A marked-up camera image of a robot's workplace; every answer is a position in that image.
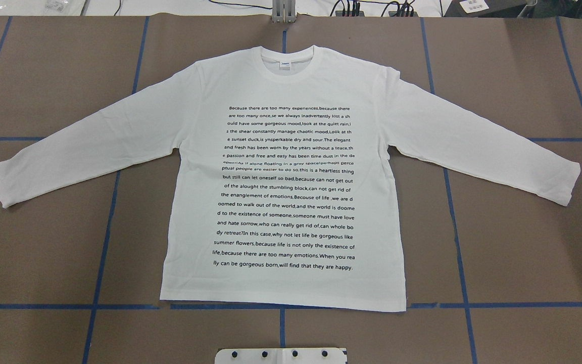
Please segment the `white long-sleeve printed shirt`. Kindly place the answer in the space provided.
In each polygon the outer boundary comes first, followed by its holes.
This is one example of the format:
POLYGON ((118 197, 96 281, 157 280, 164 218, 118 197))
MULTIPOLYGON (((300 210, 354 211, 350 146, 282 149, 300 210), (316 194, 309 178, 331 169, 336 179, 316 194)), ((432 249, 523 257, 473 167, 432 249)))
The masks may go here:
POLYGON ((0 162, 7 208, 178 150, 161 300, 406 310, 389 147, 568 205, 580 165, 312 46, 200 60, 0 162))

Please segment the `aluminium frame post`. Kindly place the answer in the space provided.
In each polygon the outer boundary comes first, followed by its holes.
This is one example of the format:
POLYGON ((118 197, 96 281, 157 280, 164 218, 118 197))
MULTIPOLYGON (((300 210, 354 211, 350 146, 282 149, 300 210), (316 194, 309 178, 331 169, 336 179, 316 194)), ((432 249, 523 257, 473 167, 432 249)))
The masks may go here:
POLYGON ((273 23, 294 23, 296 22, 296 18, 296 0, 272 1, 273 23))

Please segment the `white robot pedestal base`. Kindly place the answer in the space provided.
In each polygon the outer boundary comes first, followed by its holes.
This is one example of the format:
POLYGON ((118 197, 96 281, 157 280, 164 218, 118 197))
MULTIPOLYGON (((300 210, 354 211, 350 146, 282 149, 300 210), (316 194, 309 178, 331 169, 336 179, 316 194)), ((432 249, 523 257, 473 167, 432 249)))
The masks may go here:
POLYGON ((215 363, 347 363, 345 348, 227 348, 215 363))

